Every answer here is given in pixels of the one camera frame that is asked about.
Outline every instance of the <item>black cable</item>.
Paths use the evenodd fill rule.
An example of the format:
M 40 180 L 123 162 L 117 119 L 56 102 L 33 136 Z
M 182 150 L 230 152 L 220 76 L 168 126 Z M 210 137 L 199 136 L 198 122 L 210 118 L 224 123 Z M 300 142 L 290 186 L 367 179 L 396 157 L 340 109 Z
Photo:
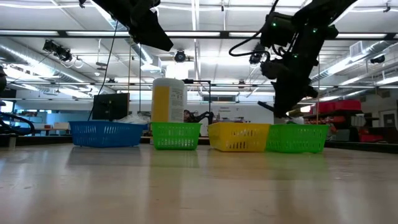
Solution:
M 272 13 L 275 11 L 276 5 L 278 4 L 279 0 L 275 0 L 274 4 L 272 5 L 271 11 L 269 13 Z
M 275 45 L 274 44 L 272 44 L 272 50 L 274 51 L 274 53 L 276 54 L 276 55 L 278 55 L 278 56 L 282 56 L 282 54 L 278 51 L 278 50 L 276 50 L 276 48 L 275 48 Z
M 46 59 L 46 58 L 48 58 L 48 57 L 50 56 L 50 54 L 51 54 L 51 52 L 48 53 L 48 54 L 47 54 L 41 61 L 39 61 L 36 65 L 42 63 L 42 62 L 44 61 L 44 59 Z M 21 78 L 21 77 L 18 77 L 16 80 L 14 80 L 14 81 L 8 83 L 8 85 L 6 85 L 6 88 L 7 88 L 9 85 L 15 84 L 15 82 L 18 81 L 18 79 L 20 79 L 20 78 Z
M 6 124 L 6 123 L 2 120 L 2 116 L 3 116 L 3 117 L 9 117 L 9 118 L 18 119 L 18 120 L 20 120 L 20 121 L 23 121 L 23 122 L 27 123 L 27 124 L 29 125 L 29 127 L 30 127 L 30 131 L 27 132 L 27 133 L 23 133 L 23 132 L 20 132 L 20 131 L 17 131 L 17 130 L 12 129 L 8 124 Z M 24 135 L 27 135 L 27 134 L 33 134 L 33 133 L 35 133 L 35 126 L 32 124 L 32 122 L 28 121 L 28 120 L 25 119 L 25 118 L 21 118 L 20 116 L 15 116 L 15 115 L 13 115 L 13 114 L 6 114 L 6 113 L 3 113 L 3 112 L 0 112 L 0 127 L 5 128 L 5 129 L 8 130 L 10 133 L 15 133 L 15 134 L 18 134 L 18 135 L 21 135 L 21 136 L 24 136 Z
M 286 50 L 283 47 L 279 47 L 278 53 L 280 53 L 281 55 L 286 54 Z
M 275 11 L 276 5 L 278 4 L 279 0 L 275 0 L 274 4 L 272 5 L 271 11 L 269 12 L 269 14 L 273 13 Z M 252 55 L 252 54 L 266 54 L 267 55 L 267 60 L 271 59 L 271 55 L 268 51 L 265 50 L 260 50 L 260 51 L 253 51 L 253 52 L 248 52 L 248 53 L 242 53 L 242 54 L 234 54 L 232 53 L 233 50 L 235 50 L 236 48 L 246 44 L 247 42 L 249 42 L 250 40 L 256 38 L 262 31 L 262 29 L 264 28 L 264 26 L 261 27 L 261 29 L 259 31 L 257 31 L 252 37 L 249 37 L 248 39 L 236 44 L 235 46 L 231 47 L 231 49 L 229 50 L 229 55 L 232 57 L 240 57 L 240 56 L 246 56 L 246 55 Z
M 116 27 L 114 28 L 114 34 L 113 34 L 112 45 L 111 45 L 111 49 L 109 50 L 108 62 L 106 63 L 105 74 L 104 74 L 104 80 L 103 80 L 103 82 L 102 82 L 101 88 L 100 88 L 99 91 L 98 91 L 97 96 L 101 93 L 101 90 L 104 88 L 104 85 L 105 85 L 106 74 L 107 74 L 107 72 L 108 72 L 109 61 L 111 60 L 111 56 L 112 56 L 112 49 L 113 49 L 113 44 L 114 44 L 114 40 L 115 40 L 115 37 L 116 37 L 116 32 L 118 31 L 118 25 L 119 25 L 119 21 L 116 21 Z M 95 103 L 96 103 L 96 99 L 98 99 L 98 97 L 97 97 L 97 98 L 94 98 L 94 99 L 95 99 L 95 100 L 94 100 L 94 102 L 93 102 L 93 107 L 91 108 L 90 115 L 88 115 L 87 121 L 90 120 L 90 117 L 91 117 L 91 115 L 93 114 L 94 107 L 95 107 Z
M 296 38 L 297 38 L 298 35 L 299 35 L 298 33 L 294 34 L 293 39 L 291 41 L 291 44 L 289 45 L 289 48 L 287 49 L 288 52 L 290 52 L 290 50 L 292 50 L 292 47 L 293 47 L 294 42 L 296 41 Z

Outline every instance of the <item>table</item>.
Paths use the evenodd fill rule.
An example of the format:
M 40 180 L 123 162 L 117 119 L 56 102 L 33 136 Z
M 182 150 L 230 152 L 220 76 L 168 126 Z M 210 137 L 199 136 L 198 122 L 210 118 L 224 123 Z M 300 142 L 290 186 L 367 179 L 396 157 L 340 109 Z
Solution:
M 17 147 L 0 152 L 0 159 L 2 224 L 373 224 L 398 219 L 398 156 L 392 154 L 57 144 Z

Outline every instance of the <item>mesh basket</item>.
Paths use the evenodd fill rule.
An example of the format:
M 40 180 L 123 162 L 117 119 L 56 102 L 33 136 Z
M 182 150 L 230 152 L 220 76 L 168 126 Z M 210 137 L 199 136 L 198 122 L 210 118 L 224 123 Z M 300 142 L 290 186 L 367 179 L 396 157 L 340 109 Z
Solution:
M 151 126 L 158 150 L 195 150 L 198 146 L 200 123 L 152 122 Z
M 109 121 L 71 121 L 73 143 L 88 147 L 129 147 L 139 144 L 142 124 Z
M 266 150 L 288 153 L 322 152 L 328 130 L 327 125 L 275 124 L 269 132 Z
M 215 123 L 209 125 L 210 145 L 224 152 L 263 152 L 270 124 Z

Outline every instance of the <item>yellow basket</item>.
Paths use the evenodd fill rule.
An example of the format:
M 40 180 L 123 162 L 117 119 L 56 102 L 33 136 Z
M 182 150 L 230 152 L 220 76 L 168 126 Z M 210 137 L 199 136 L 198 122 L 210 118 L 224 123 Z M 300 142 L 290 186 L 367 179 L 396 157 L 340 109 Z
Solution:
M 264 152 L 270 124 L 215 123 L 209 125 L 210 145 L 223 152 Z

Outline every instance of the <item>computer monitor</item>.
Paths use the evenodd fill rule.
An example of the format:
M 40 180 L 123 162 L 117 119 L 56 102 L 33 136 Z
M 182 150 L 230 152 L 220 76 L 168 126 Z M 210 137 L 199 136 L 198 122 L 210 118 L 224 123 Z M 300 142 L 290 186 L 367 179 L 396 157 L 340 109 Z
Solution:
M 130 93 L 94 96 L 93 119 L 122 119 L 129 114 Z

